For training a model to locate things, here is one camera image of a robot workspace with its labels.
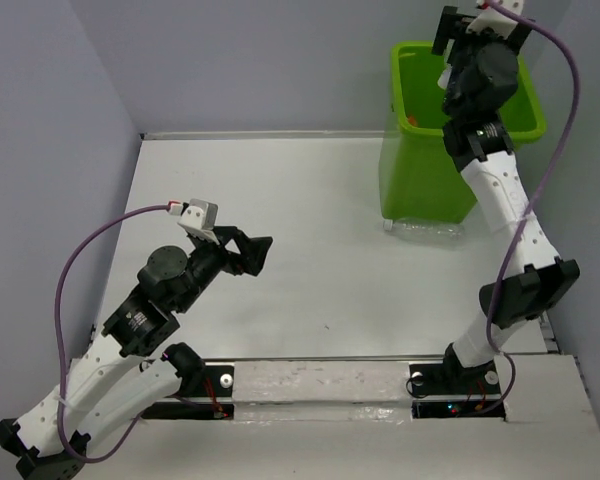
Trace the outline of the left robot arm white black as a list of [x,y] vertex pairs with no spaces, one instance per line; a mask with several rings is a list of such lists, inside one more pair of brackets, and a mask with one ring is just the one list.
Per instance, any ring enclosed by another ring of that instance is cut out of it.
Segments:
[[156,401],[195,392],[205,363],[187,344],[164,347],[186,312],[221,272],[257,276],[273,243],[236,227],[212,229],[195,248],[162,246],[138,272],[138,283],[104,323],[87,352],[32,410],[0,421],[0,446],[17,456],[24,479],[72,479],[95,448],[130,427]]

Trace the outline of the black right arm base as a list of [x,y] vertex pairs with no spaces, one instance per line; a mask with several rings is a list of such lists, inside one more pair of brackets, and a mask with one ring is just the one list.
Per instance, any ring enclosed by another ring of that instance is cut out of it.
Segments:
[[405,389],[416,419],[506,418],[494,361],[465,368],[451,345],[440,361],[411,365]]

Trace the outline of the large clear crushed bottle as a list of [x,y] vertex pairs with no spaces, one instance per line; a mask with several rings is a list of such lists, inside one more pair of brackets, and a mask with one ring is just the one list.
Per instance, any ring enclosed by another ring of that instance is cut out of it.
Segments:
[[452,74],[452,68],[450,66],[447,66],[444,71],[441,73],[438,81],[437,81],[437,85],[442,89],[442,90],[446,90],[451,78],[451,74]]

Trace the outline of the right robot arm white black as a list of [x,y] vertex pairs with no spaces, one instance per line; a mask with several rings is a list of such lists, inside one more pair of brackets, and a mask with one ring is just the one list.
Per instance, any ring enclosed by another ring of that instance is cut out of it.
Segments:
[[580,275],[577,262],[560,257],[530,209],[500,115],[518,91],[518,54],[530,29],[485,3],[479,7],[476,16],[445,7],[431,49],[447,64],[438,81],[449,118],[445,149],[506,247],[495,282],[479,291],[478,317],[445,351],[440,379],[453,392],[471,386],[506,341],[554,307]]

